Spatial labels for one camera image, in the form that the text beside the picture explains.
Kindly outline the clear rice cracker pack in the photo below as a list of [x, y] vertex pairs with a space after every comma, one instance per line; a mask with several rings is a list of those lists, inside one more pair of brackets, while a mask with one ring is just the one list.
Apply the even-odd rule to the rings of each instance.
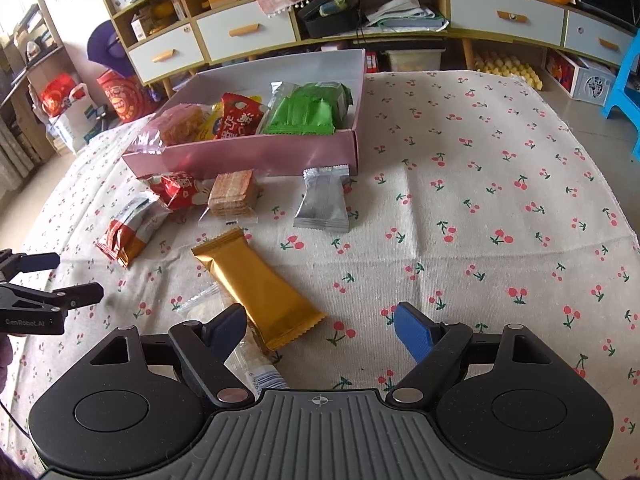
[[[232, 305], [233, 298], [216, 283], [202, 292], [183, 300], [176, 311], [185, 318], [210, 321], [224, 308]], [[258, 344], [256, 328], [247, 320], [245, 335], [231, 352], [224, 365], [244, 382], [255, 398], [266, 389], [287, 389], [288, 384], [272, 364], [267, 353]]]

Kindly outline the gold foil snack bar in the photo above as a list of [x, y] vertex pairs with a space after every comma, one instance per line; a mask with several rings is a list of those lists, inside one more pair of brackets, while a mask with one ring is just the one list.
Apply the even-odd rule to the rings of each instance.
[[262, 346], [277, 351], [326, 318], [250, 247], [235, 228], [192, 249], [195, 258], [245, 308]]

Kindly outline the red snack packet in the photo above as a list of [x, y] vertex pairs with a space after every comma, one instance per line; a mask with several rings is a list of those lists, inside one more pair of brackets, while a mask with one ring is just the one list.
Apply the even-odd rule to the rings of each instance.
[[224, 104], [224, 116], [216, 139], [254, 136], [268, 110], [259, 100], [231, 92], [226, 92], [221, 102]]
[[142, 182], [171, 210], [180, 210], [207, 203], [212, 180], [198, 180], [186, 172], [154, 174]]

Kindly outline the orange wafer pack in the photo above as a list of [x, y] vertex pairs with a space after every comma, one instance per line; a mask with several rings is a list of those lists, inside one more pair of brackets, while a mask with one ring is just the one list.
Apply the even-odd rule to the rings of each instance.
[[254, 170], [218, 174], [209, 193], [207, 207], [218, 218], [250, 216], [255, 212], [258, 192]]

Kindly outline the silver foil packet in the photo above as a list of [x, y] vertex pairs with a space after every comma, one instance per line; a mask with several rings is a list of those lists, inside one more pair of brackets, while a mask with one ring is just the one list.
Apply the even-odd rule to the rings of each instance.
[[305, 193], [296, 211], [293, 226], [299, 229], [347, 233], [349, 218], [344, 183], [349, 177], [348, 165], [305, 169]]

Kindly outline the green snack bag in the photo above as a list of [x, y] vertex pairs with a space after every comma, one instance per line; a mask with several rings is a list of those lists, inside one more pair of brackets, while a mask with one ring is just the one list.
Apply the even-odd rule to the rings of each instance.
[[292, 84], [277, 81], [272, 85], [262, 134], [296, 136], [332, 136], [346, 125], [352, 92], [341, 82], [319, 81]]

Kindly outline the white shopping bag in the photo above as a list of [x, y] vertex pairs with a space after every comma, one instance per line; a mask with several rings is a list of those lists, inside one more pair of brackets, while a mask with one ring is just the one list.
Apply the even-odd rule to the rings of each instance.
[[98, 111], [99, 107], [83, 82], [64, 99], [62, 113], [55, 118], [51, 127], [74, 155], [100, 133]]

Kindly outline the cherry print cloth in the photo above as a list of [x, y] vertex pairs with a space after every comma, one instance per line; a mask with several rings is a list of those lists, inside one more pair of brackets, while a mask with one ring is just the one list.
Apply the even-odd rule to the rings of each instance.
[[[22, 283], [105, 292], [56, 337], [14, 342], [1, 447], [39, 460], [32, 404], [114, 327], [160, 333], [212, 284], [195, 246], [224, 229], [202, 208], [172, 214], [129, 268], [96, 243], [142, 185], [122, 158], [134, 128], [76, 159], [26, 236], [60, 266]], [[467, 72], [377, 74], [363, 86], [360, 169], [344, 187], [349, 231], [294, 226], [301, 178], [262, 185], [247, 243], [326, 314], [273, 358], [294, 388], [386, 391], [409, 369], [395, 307], [480, 333], [527, 325], [608, 401], [614, 434], [600, 471], [639, 470], [639, 241], [611, 188], [552, 108], [521, 81]]]

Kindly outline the pink translucent snack bag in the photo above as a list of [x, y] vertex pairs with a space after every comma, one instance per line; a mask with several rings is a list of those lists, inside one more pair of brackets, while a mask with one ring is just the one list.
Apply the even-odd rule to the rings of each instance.
[[204, 122], [207, 107], [200, 104], [178, 104], [150, 120], [128, 148], [129, 153], [160, 154], [166, 148], [193, 142]]

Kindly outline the yellow snack packet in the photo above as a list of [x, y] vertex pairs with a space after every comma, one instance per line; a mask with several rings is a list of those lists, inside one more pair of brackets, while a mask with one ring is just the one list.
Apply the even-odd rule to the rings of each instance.
[[215, 140], [222, 116], [224, 116], [224, 104], [219, 101], [212, 106], [212, 110], [206, 115], [203, 125], [200, 130], [198, 130], [198, 135], [195, 137], [195, 141]]

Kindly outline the purple hat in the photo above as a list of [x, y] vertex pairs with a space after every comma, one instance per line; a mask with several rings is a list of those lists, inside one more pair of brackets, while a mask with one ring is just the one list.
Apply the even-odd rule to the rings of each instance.
[[122, 76], [132, 74], [127, 53], [119, 41], [111, 21], [105, 21], [92, 32], [87, 42], [87, 58]]

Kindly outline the pink cardboard box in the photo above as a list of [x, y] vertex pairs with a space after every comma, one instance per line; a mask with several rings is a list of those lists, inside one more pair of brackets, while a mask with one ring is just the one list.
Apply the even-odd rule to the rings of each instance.
[[296, 177], [307, 168], [359, 170], [361, 50], [264, 58], [206, 70], [134, 134], [122, 159], [139, 178], [197, 179], [255, 170]]

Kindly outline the clear plastic storage bin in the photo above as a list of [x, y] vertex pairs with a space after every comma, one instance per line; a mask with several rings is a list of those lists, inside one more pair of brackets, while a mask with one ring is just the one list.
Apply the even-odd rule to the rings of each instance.
[[429, 72], [439, 70], [444, 49], [388, 50], [383, 53], [383, 70]]

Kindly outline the yellow egg tray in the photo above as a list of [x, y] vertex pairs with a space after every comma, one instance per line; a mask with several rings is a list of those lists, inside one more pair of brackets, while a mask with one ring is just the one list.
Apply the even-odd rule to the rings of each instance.
[[521, 61], [515, 55], [498, 52], [480, 52], [473, 54], [473, 68], [477, 72], [498, 76], [517, 76], [536, 90], [542, 90], [544, 83], [530, 64]]

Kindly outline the white patterned storage box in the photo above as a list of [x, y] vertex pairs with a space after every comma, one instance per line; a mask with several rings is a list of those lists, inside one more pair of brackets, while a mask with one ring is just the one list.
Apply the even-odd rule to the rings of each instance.
[[544, 70], [575, 101], [603, 106], [615, 81], [612, 70], [581, 56], [548, 49]]

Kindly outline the blue plastic stool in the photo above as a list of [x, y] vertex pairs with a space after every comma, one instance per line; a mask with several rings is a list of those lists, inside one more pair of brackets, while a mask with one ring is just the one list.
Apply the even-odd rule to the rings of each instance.
[[601, 114], [605, 119], [608, 119], [614, 108], [618, 108], [634, 125], [637, 130], [637, 141], [634, 144], [634, 148], [631, 154], [635, 159], [639, 159], [640, 148], [640, 108], [639, 108], [639, 91], [632, 90], [627, 87], [627, 81], [631, 75], [634, 62], [639, 57], [640, 49], [640, 34], [637, 32], [634, 39], [631, 41], [628, 47], [622, 64], [620, 64], [620, 70], [616, 76], [614, 84], [608, 92], [608, 98], [605, 101], [604, 107], [602, 107]]

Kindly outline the wooden drawer cabinet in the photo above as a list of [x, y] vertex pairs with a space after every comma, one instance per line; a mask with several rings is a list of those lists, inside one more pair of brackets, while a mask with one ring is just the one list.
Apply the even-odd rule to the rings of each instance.
[[209, 65], [346, 41], [522, 42], [620, 65], [632, 30], [577, 0], [103, 0], [144, 84]]

